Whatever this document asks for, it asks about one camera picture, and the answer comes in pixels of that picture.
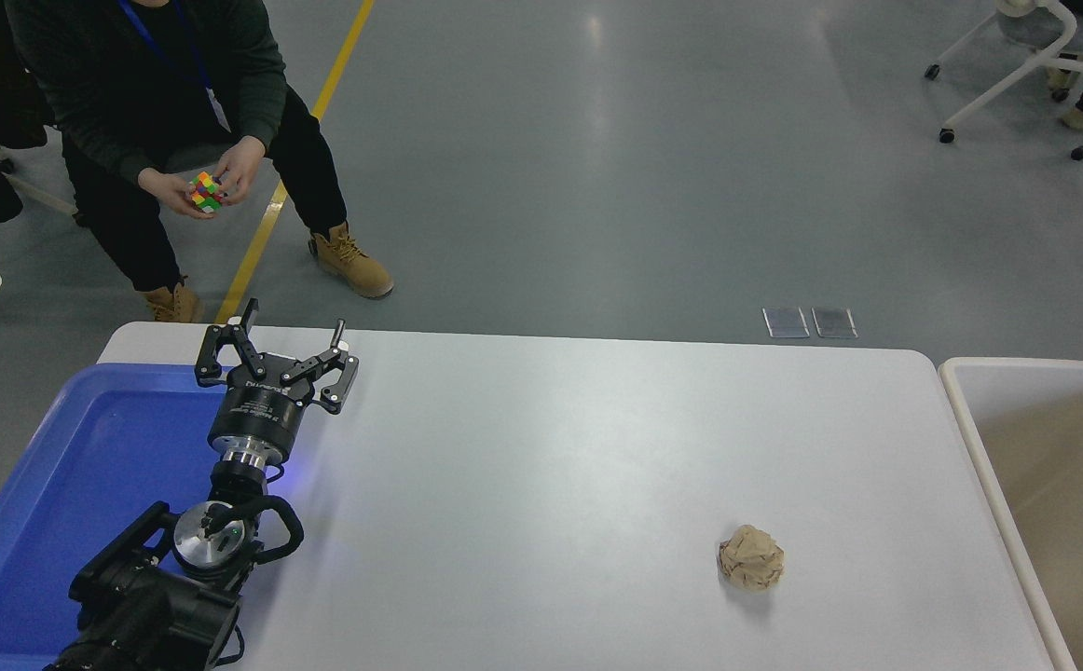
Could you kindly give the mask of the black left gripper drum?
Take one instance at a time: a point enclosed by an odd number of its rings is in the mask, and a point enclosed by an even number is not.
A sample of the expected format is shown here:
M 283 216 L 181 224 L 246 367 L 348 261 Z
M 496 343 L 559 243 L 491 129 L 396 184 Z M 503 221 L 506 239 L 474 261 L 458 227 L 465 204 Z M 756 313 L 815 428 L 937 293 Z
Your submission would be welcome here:
M 249 371 L 227 374 L 225 398 L 208 434 L 219 455 L 250 447 L 264 455 L 268 464 L 290 458 L 297 433 L 311 400 L 311 387 L 297 382 L 279 386 L 279 379 L 255 379 Z

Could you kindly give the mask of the person's right hand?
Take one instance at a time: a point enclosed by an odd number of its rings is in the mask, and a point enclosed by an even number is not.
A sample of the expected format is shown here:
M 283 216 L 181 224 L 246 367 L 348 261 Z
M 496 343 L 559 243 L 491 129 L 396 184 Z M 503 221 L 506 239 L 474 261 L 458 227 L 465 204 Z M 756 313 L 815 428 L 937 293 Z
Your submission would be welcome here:
M 203 212 L 193 202 L 192 196 L 195 187 L 178 174 L 162 173 L 162 171 L 155 170 L 154 167 L 145 167 L 138 173 L 136 182 L 141 190 L 153 196 L 158 203 L 165 205 L 178 215 L 197 218 L 197 220 L 212 218 L 210 213 Z

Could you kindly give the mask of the person's left hand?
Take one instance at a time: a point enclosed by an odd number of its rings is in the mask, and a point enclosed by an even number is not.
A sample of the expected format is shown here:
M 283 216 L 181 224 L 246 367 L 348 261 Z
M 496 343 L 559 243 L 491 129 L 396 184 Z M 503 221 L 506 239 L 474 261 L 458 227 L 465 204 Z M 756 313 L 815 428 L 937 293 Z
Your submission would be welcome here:
M 222 154 L 212 174 L 221 194 L 219 202 L 234 207 L 247 199 L 266 153 L 261 140 L 246 135 Z

